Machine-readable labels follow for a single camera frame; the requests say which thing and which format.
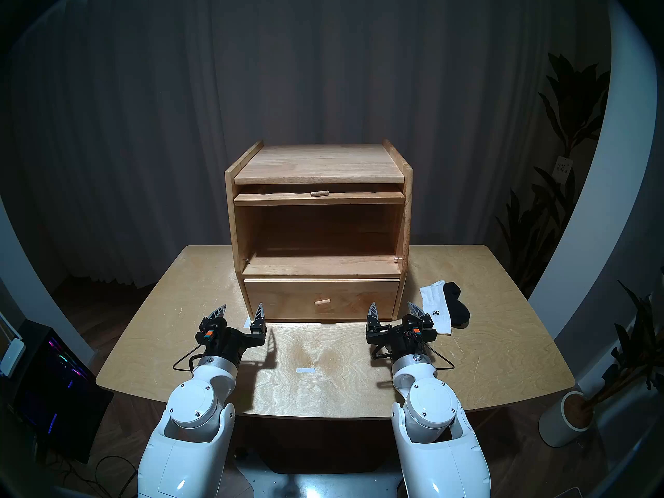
cable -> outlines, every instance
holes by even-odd
[[[9,341],[9,344],[12,342],[12,338],[9,336],[7,332],[5,332],[5,329],[3,327],[0,327],[0,330],[2,330],[2,333],[5,334],[5,337],[7,337],[7,340]]]
[[[5,325],[7,325],[7,326],[9,327],[9,329],[10,329],[11,331],[13,331],[13,333],[16,335],[16,337],[18,337],[19,339],[23,340],[23,338],[22,338],[22,337],[20,336],[20,334],[16,331],[16,329],[15,329],[13,326],[11,326],[11,323],[7,320],[7,318],[4,316],[4,314],[2,314],[2,312],[0,312],[0,317],[1,317],[2,320],[5,322]]]
[[[433,348],[431,348],[431,346],[429,346],[427,343],[424,343],[424,346],[426,346],[427,348],[429,348],[429,350],[431,350],[432,352],[434,352],[437,356],[439,356],[440,358],[442,358],[447,364],[449,364],[450,366],[452,366],[451,368],[436,368],[436,369],[440,369],[440,370],[444,370],[444,369],[454,369],[454,364],[452,364],[449,360],[447,360],[445,357],[443,357],[442,355],[440,355],[440,353],[438,353],[436,350],[434,350]]]
[[[99,482],[97,482],[97,481],[95,481],[95,480],[88,480],[88,479],[86,479],[86,478],[83,478],[81,475],[78,474],[78,472],[76,471],[76,469],[74,468],[73,464],[71,463],[71,461],[70,461],[69,459],[64,459],[64,460],[67,462],[67,464],[69,464],[69,470],[67,471],[67,474],[65,474],[65,476],[64,476],[64,478],[63,478],[63,487],[65,487],[65,482],[66,482],[66,480],[67,480],[67,477],[73,473],[74,476],[76,476],[79,480],[85,482],[85,483],[88,485],[88,487],[89,487],[90,489],[92,489],[92,491],[93,491],[97,496],[101,496],[102,498],[103,498],[104,496],[105,496],[106,498],[112,498],[111,493],[109,493],[109,492],[104,488],[103,485],[101,485]],[[101,489],[103,495],[102,495],[97,489],[95,489],[93,486],[91,486],[90,484],[96,484],[96,485],[99,487],[99,489]]]
[[[186,371],[186,372],[191,372],[191,370],[189,370],[189,369],[176,368],[176,366],[177,366],[179,363],[181,363],[183,360],[185,360],[188,356],[190,356],[192,353],[194,353],[194,352],[195,352],[198,348],[200,348],[201,346],[203,346],[203,345],[196,345],[196,346],[194,347],[194,349],[189,350],[189,352],[188,352],[186,355],[184,355],[180,360],[178,360],[178,362],[176,362],[175,364],[173,364],[173,369],[175,369],[176,371]]]
[[[129,464],[132,467],[132,469],[134,470],[134,472],[132,473],[132,476],[129,477],[129,479],[127,480],[127,483],[122,487],[122,490],[120,491],[119,498],[122,498],[122,493],[124,493],[125,489],[127,489],[127,486],[129,485],[129,483],[136,476],[136,474],[138,473],[138,469],[136,469],[136,467],[134,466],[134,464],[132,464],[132,462],[130,460],[128,460],[124,457],[121,457],[120,455],[107,455],[106,457],[103,457],[103,458],[99,459],[99,462],[97,462],[97,466],[94,469],[94,480],[97,483],[97,485],[99,485],[99,487],[101,487],[101,484],[99,484],[99,480],[97,478],[97,471],[99,470],[99,464],[101,464],[106,459],[122,459],[123,461],[127,462],[127,464]]]
[[[135,469],[134,472],[132,473],[132,476],[129,477],[129,479],[125,482],[125,485],[122,486],[122,490],[120,491],[120,494],[118,498],[122,498],[122,493],[124,493],[125,489],[127,489],[127,486],[129,483],[134,480],[134,477],[138,474],[138,469]]]

black cable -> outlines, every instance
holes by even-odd
[[[65,482],[66,482],[66,480],[67,480],[67,477],[68,477],[70,474],[73,473],[74,476],[76,476],[79,480],[85,482],[85,483],[88,485],[88,487],[89,487],[90,489],[92,489],[92,491],[93,491],[97,496],[101,496],[102,498],[103,498],[103,496],[106,496],[106,498],[112,498],[111,493],[109,493],[109,492],[104,488],[103,485],[101,485],[99,482],[95,482],[94,480],[88,480],[88,479],[86,479],[86,478],[83,478],[81,475],[78,474],[78,472],[76,471],[76,469],[74,468],[73,464],[71,463],[71,461],[70,461],[69,459],[64,459],[64,460],[67,462],[67,464],[69,464],[69,470],[67,471],[67,474],[66,474],[66,475],[64,476],[64,478],[63,478],[63,487],[65,487],[64,484],[65,484]],[[102,495],[97,489],[95,489],[93,486],[91,486],[90,484],[96,484],[96,485],[99,487],[99,489],[101,489],[103,495]]]
[[[132,481],[134,476],[138,473],[138,469],[136,469],[134,464],[132,464],[132,461],[130,461],[130,460],[124,458],[124,457],[121,457],[120,455],[107,455],[106,457],[103,457],[103,458],[99,459],[99,462],[97,462],[97,466],[94,469],[94,480],[97,483],[97,485],[99,487],[101,487],[102,489],[103,489],[103,486],[99,483],[99,479],[97,477],[97,471],[99,470],[99,464],[101,464],[106,459],[122,459],[127,464],[129,464],[132,467],[132,469],[134,470],[134,472],[132,473],[132,476],[129,477],[129,479],[127,480],[127,483],[124,485],[124,487],[122,487],[122,491],[120,491],[120,498],[122,498],[122,493],[124,492],[125,489],[127,489],[127,486],[129,485],[129,483]]]
[[[198,353],[198,355],[192,355],[191,357],[189,357],[189,372],[190,373],[194,372],[194,361],[197,358],[203,358],[204,356],[205,356],[204,353]]]
[[[181,363],[183,360],[185,360],[188,356],[190,356],[192,353],[194,353],[194,352],[195,352],[198,348],[200,348],[201,346],[203,346],[203,345],[196,345],[196,346],[194,347],[194,349],[189,350],[189,352],[188,352],[186,355],[184,355],[180,360],[178,360],[178,362],[176,362],[175,364],[173,364],[173,369],[175,369],[176,371],[186,371],[186,372],[191,372],[191,370],[189,370],[189,369],[180,369],[180,368],[176,368],[176,366],[177,366],[179,363]]]
[[[445,357],[443,357],[442,355],[440,355],[440,353],[438,353],[436,350],[434,350],[433,348],[431,348],[431,346],[429,346],[427,343],[424,343],[424,346],[426,346],[427,348],[429,348],[429,350],[431,350],[432,352],[434,352],[437,356],[439,356],[440,358],[442,358],[447,364],[449,364],[450,366],[452,366],[451,368],[436,368],[436,369],[440,369],[440,370],[444,370],[444,369],[454,369],[454,364],[452,364],[449,360],[447,360]]]
[[[135,469],[134,472],[132,473],[132,476],[129,477],[129,479],[125,482],[125,485],[122,486],[122,490],[120,491],[120,494],[118,495],[117,498],[122,498],[122,493],[124,493],[125,489],[127,489],[127,486],[129,483],[134,479],[134,477],[138,474],[138,469]]]

wooden table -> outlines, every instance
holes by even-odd
[[[470,310],[465,329],[432,346],[456,369],[439,371],[466,410],[548,395],[574,385],[551,336],[485,246],[411,246],[402,302],[422,305],[419,287],[455,281]],[[107,389],[167,402],[187,375],[171,369],[196,343],[201,319],[227,303],[229,325],[247,310],[230,246],[188,246],[159,280],[97,377]],[[372,361],[364,323],[269,323],[266,344],[248,349],[229,400],[239,414],[306,418],[387,418],[394,401],[390,364]],[[438,366],[446,363],[432,359]],[[315,372],[297,372],[297,368]]]

black sock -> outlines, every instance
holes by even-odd
[[[452,320],[452,326],[457,327],[467,323],[470,320],[470,312],[468,308],[461,301],[461,289],[453,281],[447,282],[443,286],[445,293],[445,301],[447,303],[447,310],[449,310],[449,318]]]

wooden drawer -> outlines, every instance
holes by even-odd
[[[263,303],[267,319],[364,321],[375,301],[381,319],[395,308],[398,278],[358,280],[245,279],[252,310]]]

